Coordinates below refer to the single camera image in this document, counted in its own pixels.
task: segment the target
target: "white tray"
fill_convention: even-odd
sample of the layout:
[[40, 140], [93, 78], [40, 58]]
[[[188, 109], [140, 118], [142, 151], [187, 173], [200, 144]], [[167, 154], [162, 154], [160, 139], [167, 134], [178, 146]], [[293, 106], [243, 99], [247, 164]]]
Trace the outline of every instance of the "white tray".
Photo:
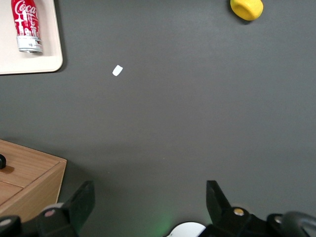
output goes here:
[[0, 0], [0, 74], [54, 72], [63, 64], [54, 0], [34, 0], [43, 53], [19, 52], [10, 0]]

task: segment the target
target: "drawer knob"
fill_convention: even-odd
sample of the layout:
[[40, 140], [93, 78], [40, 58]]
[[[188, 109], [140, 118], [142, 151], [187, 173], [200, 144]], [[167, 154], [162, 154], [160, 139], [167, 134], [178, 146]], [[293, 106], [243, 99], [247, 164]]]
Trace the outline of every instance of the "drawer knob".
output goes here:
[[6, 159], [3, 155], [0, 154], [0, 169], [5, 168], [6, 165]]

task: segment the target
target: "dark gray surface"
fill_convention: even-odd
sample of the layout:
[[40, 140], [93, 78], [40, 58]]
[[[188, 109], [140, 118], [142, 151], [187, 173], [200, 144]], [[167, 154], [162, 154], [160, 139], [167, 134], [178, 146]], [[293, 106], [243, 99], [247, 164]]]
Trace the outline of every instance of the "dark gray surface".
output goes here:
[[55, 3], [64, 65], [0, 77], [0, 138], [68, 160], [61, 201], [95, 181], [81, 236], [208, 224], [211, 179], [260, 218], [316, 216], [316, 1], [250, 24], [224, 0]]

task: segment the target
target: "wooden drawer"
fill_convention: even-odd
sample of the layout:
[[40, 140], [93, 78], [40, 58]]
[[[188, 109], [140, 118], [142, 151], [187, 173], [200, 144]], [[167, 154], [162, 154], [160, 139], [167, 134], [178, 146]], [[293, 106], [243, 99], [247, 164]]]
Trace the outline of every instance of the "wooden drawer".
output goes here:
[[66, 160], [0, 140], [6, 167], [0, 169], [0, 216], [19, 215], [23, 222], [57, 202]]

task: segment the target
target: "coca-cola can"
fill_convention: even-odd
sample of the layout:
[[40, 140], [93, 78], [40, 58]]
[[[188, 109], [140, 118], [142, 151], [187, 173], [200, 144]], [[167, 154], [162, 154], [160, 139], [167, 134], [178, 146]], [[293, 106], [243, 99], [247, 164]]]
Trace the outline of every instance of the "coca-cola can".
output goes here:
[[39, 18], [33, 0], [11, 0], [20, 52], [41, 53]]

